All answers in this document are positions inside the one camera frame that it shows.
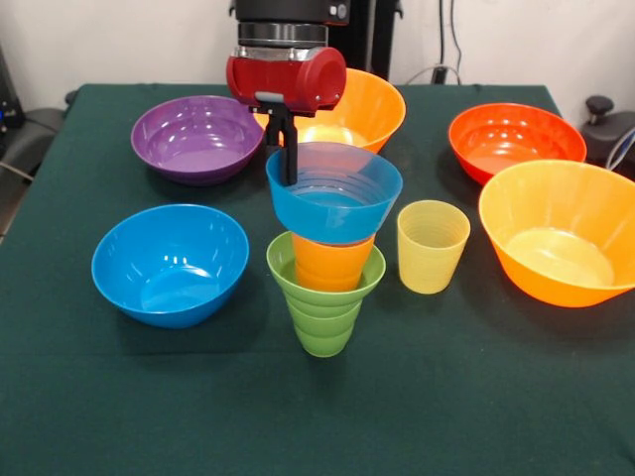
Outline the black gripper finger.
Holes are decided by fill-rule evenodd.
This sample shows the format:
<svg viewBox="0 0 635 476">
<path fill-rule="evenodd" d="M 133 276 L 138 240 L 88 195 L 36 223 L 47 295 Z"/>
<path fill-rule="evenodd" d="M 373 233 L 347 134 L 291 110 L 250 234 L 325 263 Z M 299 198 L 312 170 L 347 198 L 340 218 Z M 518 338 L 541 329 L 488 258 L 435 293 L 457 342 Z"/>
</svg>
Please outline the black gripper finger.
<svg viewBox="0 0 635 476">
<path fill-rule="evenodd" d="M 265 143 L 268 152 L 285 146 L 286 116 L 281 112 L 269 112 L 265 128 Z"/>
<path fill-rule="evenodd" d="M 284 138 L 281 150 L 281 182 L 283 185 L 293 185 L 298 179 L 298 131 L 293 115 L 286 115 L 282 119 L 281 132 Z"/>
</svg>

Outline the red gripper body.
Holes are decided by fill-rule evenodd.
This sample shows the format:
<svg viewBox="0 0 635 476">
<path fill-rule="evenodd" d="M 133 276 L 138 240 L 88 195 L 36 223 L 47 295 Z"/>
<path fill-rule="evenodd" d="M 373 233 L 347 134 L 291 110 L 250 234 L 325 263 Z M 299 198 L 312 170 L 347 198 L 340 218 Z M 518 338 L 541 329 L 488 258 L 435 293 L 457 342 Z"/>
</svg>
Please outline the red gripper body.
<svg viewBox="0 0 635 476">
<path fill-rule="evenodd" d="M 226 80 L 232 95 L 244 105 L 279 103 L 295 114 L 313 116 L 338 104 L 346 84 L 346 63 L 331 47 L 240 47 L 227 61 Z"/>
</svg>

